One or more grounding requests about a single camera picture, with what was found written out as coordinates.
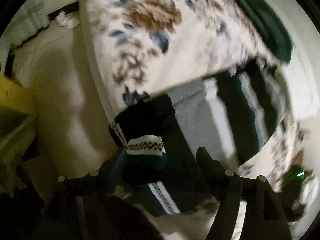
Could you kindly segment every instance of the floral bedsheet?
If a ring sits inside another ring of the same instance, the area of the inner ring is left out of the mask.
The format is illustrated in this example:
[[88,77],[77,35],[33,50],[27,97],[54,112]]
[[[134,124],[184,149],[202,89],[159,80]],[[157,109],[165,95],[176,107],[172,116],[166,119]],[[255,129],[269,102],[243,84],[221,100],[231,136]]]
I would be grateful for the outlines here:
[[87,0],[86,9],[115,115],[249,57],[278,63],[234,0]]

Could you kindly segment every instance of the curtain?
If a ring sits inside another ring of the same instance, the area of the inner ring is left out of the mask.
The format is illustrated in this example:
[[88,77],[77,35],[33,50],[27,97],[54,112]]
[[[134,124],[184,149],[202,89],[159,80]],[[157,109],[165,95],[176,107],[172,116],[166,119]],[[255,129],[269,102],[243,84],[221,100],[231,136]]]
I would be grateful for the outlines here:
[[43,0],[27,0],[14,15],[4,34],[9,43],[19,46],[48,24]]

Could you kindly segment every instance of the floor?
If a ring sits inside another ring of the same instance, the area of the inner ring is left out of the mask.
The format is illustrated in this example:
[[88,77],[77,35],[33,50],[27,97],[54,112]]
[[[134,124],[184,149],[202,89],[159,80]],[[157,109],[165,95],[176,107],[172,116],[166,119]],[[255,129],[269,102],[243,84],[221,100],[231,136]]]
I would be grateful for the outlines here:
[[[80,18],[79,12],[73,16]],[[13,79],[33,91],[37,150],[44,161],[53,161],[57,176],[84,176],[113,155],[116,145],[91,76],[81,26],[70,30],[51,22],[17,50]]]

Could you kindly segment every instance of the dark baseboard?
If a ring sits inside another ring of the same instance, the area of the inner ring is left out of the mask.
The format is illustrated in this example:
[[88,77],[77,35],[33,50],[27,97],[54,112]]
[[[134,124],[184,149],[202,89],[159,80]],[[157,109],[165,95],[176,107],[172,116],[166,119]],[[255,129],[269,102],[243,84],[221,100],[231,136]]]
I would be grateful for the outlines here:
[[62,8],[55,10],[52,13],[49,13],[48,14],[49,21],[53,21],[59,15],[59,13],[61,11],[65,11],[66,14],[69,14],[69,13],[75,12],[77,10],[79,10],[79,2],[78,1],[67,4],[66,6],[63,6]]

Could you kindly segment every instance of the green cloth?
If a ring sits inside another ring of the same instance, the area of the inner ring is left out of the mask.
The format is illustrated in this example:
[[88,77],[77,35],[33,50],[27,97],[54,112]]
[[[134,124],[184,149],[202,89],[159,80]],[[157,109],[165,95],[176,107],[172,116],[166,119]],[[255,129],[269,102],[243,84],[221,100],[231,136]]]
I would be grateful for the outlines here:
[[281,20],[264,0],[235,0],[252,21],[262,40],[281,61],[291,60],[292,41]]

